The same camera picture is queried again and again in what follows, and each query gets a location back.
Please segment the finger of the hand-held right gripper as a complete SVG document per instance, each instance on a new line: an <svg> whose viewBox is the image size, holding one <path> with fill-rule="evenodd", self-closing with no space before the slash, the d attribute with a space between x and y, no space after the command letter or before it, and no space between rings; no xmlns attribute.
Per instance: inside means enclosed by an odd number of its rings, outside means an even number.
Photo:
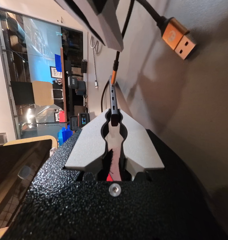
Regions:
<svg viewBox="0 0 228 240"><path fill-rule="evenodd" d="M116 10L119 0L55 0L72 18L82 23L104 46L122 52L123 37Z"/></svg>

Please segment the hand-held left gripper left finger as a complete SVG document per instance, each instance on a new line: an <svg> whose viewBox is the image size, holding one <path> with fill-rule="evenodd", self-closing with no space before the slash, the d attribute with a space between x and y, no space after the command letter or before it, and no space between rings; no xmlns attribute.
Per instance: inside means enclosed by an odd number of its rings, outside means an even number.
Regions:
<svg viewBox="0 0 228 240"><path fill-rule="evenodd" d="M109 133L110 115L108 108L82 128L65 163L66 169L91 172L98 179L108 177L112 157L105 138Z"/></svg>

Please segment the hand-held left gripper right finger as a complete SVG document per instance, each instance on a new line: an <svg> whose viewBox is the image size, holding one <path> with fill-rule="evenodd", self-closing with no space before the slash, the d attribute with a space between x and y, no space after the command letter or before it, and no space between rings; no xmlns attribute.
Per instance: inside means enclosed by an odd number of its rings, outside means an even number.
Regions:
<svg viewBox="0 0 228 240"><path fill-rule="evenodd" d="M135 178L139 172L164 169L164 164L147 130L119 109L121 142L119 172L121 179Z"/></svg>

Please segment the grey usb hub with cable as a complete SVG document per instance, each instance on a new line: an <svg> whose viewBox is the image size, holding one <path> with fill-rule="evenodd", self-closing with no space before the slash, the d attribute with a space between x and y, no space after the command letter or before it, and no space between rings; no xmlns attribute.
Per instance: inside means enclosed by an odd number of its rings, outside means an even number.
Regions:
<svg viewBox="0 0 228 240"><path fill-rule="evenodd" d="M102 96L101 96L101 112L103 112L103 98L104 98L104 93L109 86L109 91L110 91L110 109L111 109L111 115L110 115L110 121L111 125L113 127L116 127L119 124L120 121L120 116L119 116L119 110L118 110L118 105L117 105L117 97L116 97L116 89L115 89L115 84L111 83L112 75L109 77L109 80L107 81Z"/></svg>

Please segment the black usb-c cable orange plugs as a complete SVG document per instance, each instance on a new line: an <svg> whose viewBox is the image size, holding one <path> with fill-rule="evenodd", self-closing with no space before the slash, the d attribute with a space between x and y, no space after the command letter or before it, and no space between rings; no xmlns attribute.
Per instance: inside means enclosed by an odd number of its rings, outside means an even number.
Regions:
<svg viewBox="0 0 228 240"><path fill-rule="evenodd" d="M165 16L160 16L147 0L130 1L127 16L121 32L121 40L123 40L126 33L135 1L137 1L156 22L156 25L160 29L161 37L164 42L183 60L186 59L196 47L196 43L193 40L190 31L185 26L183 26L175 17L166 18ZM113 63L111 80L106 83L105 87L107 87L108 84L111 86L115 85L119 65L119 55L120 51L117 51L116 58Z"/></svg>

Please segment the stack of blue bins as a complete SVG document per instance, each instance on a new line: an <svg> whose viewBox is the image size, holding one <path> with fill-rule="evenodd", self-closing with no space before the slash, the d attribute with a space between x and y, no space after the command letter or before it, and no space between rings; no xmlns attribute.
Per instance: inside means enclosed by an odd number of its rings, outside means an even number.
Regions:
<svg viewBox="0 0 228 240"><path fill-rule="evenodd" d="M70 125L67 125L67 129L63 127L58 133L58 144L61 146L68 138L73 135L73 131L70 130Z"/></svg>

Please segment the small display device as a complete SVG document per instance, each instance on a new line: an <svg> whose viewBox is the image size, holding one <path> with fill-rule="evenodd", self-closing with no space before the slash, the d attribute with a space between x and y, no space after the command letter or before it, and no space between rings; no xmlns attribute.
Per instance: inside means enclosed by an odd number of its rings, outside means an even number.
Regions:
<svg viewBox="0 0 228 240"><path fill-rule="evenodd" d="M78 114L78 127L83 128L90 122L90 116L88 112L83 112Z"/></svg>

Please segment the brown cardboard box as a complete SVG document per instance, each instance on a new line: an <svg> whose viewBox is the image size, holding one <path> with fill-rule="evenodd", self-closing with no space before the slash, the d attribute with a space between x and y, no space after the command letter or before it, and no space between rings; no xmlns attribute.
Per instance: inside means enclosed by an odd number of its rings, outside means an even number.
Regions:
<svg viewBox="0 0 228 240"><path fill-rule="evenodd" d="M83 73L81 72L80 67L71 66L71 73L72 73L73 76L83 76Z"/></svg>

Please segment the black light stand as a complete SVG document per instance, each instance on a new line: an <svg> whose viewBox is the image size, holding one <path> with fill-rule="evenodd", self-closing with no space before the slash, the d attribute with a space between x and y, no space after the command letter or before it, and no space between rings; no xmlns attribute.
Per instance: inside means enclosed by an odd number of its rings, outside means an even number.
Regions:
<svg viewBox="0 0 228 240"><path fill-rule="evenodd" d="M36 117L31 117L28 119L28 125L37 127L38 125L60 125L60 124L69 124L70 121L53 121L53 122L37 122Z"/></svg>

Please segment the flat blue bin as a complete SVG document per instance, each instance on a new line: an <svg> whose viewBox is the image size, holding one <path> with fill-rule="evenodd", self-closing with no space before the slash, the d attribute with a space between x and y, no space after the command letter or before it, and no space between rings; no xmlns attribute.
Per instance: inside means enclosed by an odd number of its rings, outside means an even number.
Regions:
<svg viewBox="0 0 228 240"><path fill-rule="evenodd" d="M55 67L58 72L62 72L62 63L61 63L61 56L55 54Z"/></svg>

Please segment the grey power adapter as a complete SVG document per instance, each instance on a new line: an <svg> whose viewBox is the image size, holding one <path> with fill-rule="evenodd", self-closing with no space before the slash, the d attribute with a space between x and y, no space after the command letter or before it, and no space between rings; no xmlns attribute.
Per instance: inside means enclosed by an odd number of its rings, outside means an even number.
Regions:
<svg viewBox="0 0 228 240"><path fill-rule="evenodd" d="M68 77L68 87L74 89L77 95L86 95L86 82L78 80L76 77Z"/></svg>

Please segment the long wooden desk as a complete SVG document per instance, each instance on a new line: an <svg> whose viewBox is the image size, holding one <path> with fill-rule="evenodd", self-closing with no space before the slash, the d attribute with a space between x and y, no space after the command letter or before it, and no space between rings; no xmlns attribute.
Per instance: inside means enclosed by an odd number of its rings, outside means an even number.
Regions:
<svg viewBox="0 0 228 240"><path fill-rule="evenodd" d="M63 47L60 48L61 67L62 67L62 87L63 87L63 101L64 101L64 120L67 122L67 102L65 91L65 71L64 71L64 52Z"/></svg>

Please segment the tan rounded panel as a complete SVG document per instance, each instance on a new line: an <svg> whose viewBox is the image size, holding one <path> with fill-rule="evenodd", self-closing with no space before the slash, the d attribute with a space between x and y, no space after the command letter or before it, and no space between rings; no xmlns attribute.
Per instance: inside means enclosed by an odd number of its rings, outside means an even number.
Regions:
<svg viewBox="0 0 228 240"><path fill-rule="evenodd" d="M38 106L51 106L54 104L52 84L44 81L32 82L34 103Z"/></svg>

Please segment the frosted glass partition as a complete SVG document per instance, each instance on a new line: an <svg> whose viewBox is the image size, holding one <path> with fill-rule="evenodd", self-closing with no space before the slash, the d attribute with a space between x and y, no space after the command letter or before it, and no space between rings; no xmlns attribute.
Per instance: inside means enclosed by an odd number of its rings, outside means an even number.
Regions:
<svg viewBox="0 0 228 240"><path fill-rule="evenodd" d="M43 135L57 137L64 126L27 125L31 117L36 117L37 122L53 122L54 112L64 110L62 79L51 78L49 68L55 67L54 55L60 55L61 47L64 59L69 60L70 71L71 66L80 68L82 32L0 9L0 133L7 134L8 142ZM54 104L15 105L11 81L50 82ZM74 105L83 104L83 97L68 86L65 91L69 118Z"/></svg>

